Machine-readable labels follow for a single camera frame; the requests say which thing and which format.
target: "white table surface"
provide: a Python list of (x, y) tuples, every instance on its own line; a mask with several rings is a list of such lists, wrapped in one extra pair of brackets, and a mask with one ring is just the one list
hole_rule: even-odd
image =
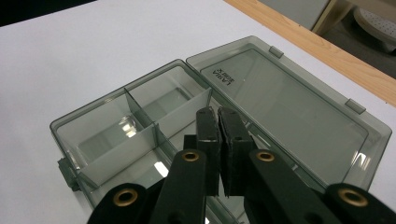
[[(220, 0), (103, 0), (0, 28), (0, 223), (84, 223), (50, 123), (174, 59), (255, 35), (392, 130), (396, 108)], [(370, 192), (396, 210), (396, 137)]]

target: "plastic storage box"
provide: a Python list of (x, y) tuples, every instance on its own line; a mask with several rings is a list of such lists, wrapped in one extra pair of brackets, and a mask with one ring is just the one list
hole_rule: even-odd
[[(171, 62), (76, 111), (50, 129), (66, 182), (92, 207), (122, 183), (146, 188), (166, 176), (195, 113), (211, 105), (240, 113), (256, 144), (279, 153), (307, 185), (368, 189), (391, 129), (250, 36)], [(243, 200), (207, 198), (214, 223), (246, 221)]]

